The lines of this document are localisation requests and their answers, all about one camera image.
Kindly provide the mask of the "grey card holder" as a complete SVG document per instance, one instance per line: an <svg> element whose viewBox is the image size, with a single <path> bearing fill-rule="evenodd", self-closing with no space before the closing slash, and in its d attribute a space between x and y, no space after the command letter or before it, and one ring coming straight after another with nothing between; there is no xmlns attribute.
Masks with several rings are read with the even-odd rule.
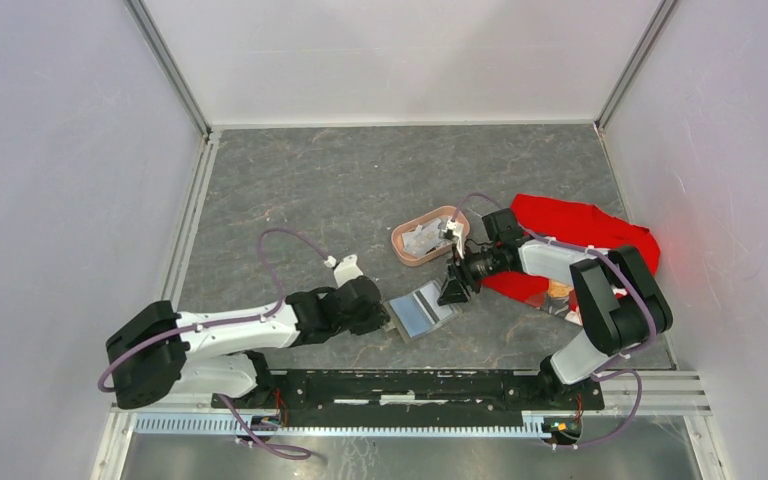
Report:
<svg viewBox="0 0 768 480"><path fill-rule="evenodd" d="M460 317L463 313L458 304L453 304L451 306L459 311L456 317L445 322L433 323L427 310L418 300L419 288L384 303L390 315L390 329L395 329L406 343L418 340L440 329L444 324Z"/></svg>

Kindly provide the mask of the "grey credit card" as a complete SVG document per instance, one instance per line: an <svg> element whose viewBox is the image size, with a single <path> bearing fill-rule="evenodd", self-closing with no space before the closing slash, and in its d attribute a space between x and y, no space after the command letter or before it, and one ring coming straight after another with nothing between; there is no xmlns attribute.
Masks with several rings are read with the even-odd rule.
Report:
<svg viewBox="0 0 768 480"><path fill-rule="evenodd" d="M438 217L411 227L401 234L403 251L415 258L426 256L436 250L448 247L451 243L440 237L441 228L448 219Z"/></svg>
<svg viewBox="0 0 768 480"><path fill-rule="evenodd" d="M419 288L417 297L420 304L427 310L433 323L448 321L459 313L451 305L440 305L441 289L436 281L428 282Z"/></svg>

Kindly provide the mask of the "pink oval tray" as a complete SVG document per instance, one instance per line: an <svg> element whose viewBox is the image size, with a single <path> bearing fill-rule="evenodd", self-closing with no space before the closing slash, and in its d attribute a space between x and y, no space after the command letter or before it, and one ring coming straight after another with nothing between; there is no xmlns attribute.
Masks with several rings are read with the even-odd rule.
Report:
<svg viewBox="0 0 768 480"><path fill-rule="evenodd" d="M454 206L442 206L395 227L391 244L397 259L405 266L417 267L450 254L453 241L443 232L454 213Z"/></svg>

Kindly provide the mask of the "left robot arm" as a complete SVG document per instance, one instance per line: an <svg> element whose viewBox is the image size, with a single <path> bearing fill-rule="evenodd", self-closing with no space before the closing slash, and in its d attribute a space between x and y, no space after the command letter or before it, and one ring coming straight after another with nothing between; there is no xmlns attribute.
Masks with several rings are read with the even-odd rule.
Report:
<svg viewBox="0 0 768 480"><path fill-rule="evenodd" d="M109 366L98 386L123 410L169 394L206 393L262 407L273 397L274 381L261 350L365 335L388 321L381 293L366 276L243 310L177 312L170 301L155 301L108 338Z"/></svg>

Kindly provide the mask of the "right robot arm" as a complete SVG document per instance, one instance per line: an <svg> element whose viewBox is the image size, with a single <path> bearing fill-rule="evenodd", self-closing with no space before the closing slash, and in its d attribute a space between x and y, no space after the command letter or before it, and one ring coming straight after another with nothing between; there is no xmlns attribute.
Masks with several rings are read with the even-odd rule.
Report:
<svg viewBox="0 0 768 480"><path fill-rule="evenodd" d="M673 315L640 251L577 246L523 227L514 212L501 209L482 219L488 241L466 246L462 223L450 219L441 236L454 241L441 306L465 303L484 280L502 273L543 277L571 287L581 332L547 357L537 375L540 400L562 408L586 380L601 380L605 369L650 345L673 325Z"/></svg>

